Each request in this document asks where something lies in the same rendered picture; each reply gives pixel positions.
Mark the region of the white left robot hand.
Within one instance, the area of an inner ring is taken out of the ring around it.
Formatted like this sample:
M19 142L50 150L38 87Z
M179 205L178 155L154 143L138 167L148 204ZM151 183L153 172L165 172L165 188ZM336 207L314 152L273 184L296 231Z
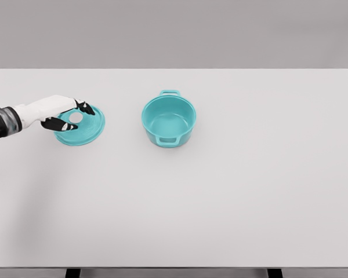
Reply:
M93 108L85 101L64 97L64 96L50 96L28 105L28 109L32 113L32 121L40 121L43 128L52 131L69 131L78 128L77 124L65 122L57 118L57 115L78 109L79 111L95 115Z

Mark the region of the teal pot lid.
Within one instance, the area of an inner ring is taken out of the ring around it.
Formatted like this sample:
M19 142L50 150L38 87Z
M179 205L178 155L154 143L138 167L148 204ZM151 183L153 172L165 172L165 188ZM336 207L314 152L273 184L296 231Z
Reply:
M105 126L105 117L101 110L90 105L95 115L81 112L82 119L76 123L77 129L67 131L55 131L54 135L62 144L69 146L85 145L97 139Z

